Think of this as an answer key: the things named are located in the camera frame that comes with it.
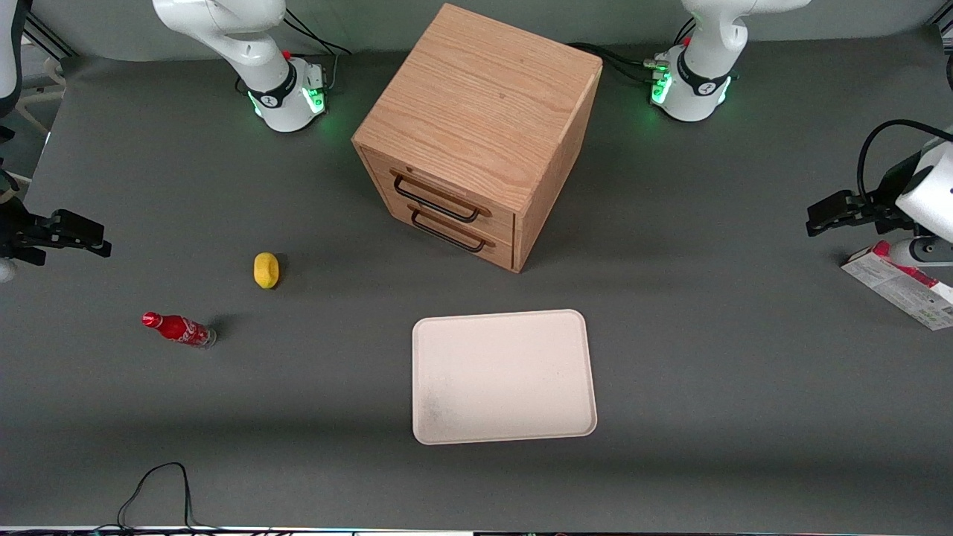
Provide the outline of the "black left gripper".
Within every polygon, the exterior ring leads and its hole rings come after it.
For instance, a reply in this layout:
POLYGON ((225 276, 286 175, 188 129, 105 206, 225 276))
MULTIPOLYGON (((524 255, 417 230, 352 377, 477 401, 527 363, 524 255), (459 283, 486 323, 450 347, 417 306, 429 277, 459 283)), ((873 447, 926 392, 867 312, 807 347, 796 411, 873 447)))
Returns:
POLYGON ((829 230, 848 226, 917 226, 912 217, 896 206, 896 201, 912 183, 920 155, 911 155, 886 170, 878 187, 868 190, 864 182, 867 157, 858 157, 858 193, 838 191, 810 205, 807 235, 817 237, 829 230))

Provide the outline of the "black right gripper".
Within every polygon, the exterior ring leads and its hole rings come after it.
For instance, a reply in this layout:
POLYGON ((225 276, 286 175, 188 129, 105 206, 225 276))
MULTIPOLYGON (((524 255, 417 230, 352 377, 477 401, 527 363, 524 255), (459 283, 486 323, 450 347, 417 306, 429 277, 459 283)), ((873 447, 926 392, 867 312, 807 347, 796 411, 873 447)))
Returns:
POLYGON ((21 200, 3 202, 1 258, 44 266, 47 252, 40 248, 79 249, 100 258, 112 254, 112 244, 104 240, 104 226, 100 223, 65 209, 54 211, 50 217, 37 216, 21 200))

